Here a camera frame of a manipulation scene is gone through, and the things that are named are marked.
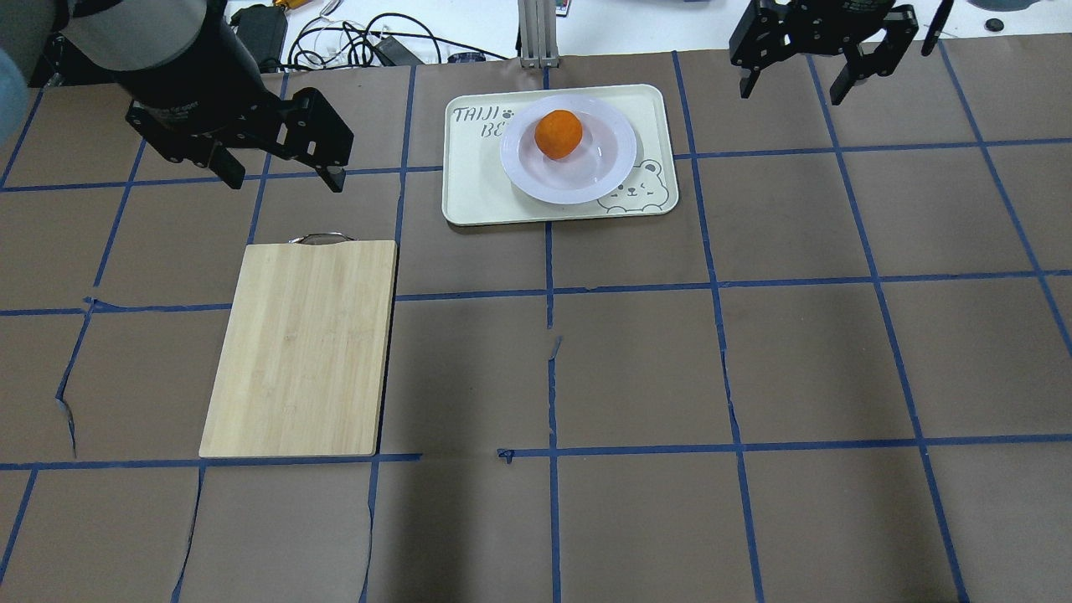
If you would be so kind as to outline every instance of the orange ball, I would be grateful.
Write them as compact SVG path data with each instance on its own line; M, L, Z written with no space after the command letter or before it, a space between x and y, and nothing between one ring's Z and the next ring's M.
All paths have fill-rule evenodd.
M536 124L536 146L551 159L562 159L581 144L584 129L572 112L555 109Z

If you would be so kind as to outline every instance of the bamboo cutting board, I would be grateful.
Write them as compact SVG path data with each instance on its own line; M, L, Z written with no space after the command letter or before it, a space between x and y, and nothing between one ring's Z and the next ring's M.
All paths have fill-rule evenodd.
M396 250L245 248L200 456L375 453Z

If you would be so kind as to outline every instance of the white bowl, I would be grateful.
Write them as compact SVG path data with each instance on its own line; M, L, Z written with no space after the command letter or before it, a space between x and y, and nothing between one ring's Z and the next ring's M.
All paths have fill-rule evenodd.
M554 160L536 146L536 124L566 109L581 120L584 134L574 152ZM576 205L597 200L629 175L637 160L637 134L622 112L583 94L542 98L518 112L503 133L503 170L519 189L548 203Z

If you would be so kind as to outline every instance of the orange object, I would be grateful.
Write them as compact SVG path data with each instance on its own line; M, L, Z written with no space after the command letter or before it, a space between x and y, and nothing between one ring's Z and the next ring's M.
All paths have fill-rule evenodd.
M555 109L536 124L536 146L551 159L562 159L581 144L584 129L572 112Z

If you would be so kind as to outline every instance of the cartoon bear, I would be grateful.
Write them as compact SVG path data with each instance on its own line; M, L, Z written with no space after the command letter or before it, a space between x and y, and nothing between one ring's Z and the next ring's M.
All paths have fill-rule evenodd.
M632 167L624 182L597 201L607 214L644 214L662 209L669 198L662 165L645 159Z

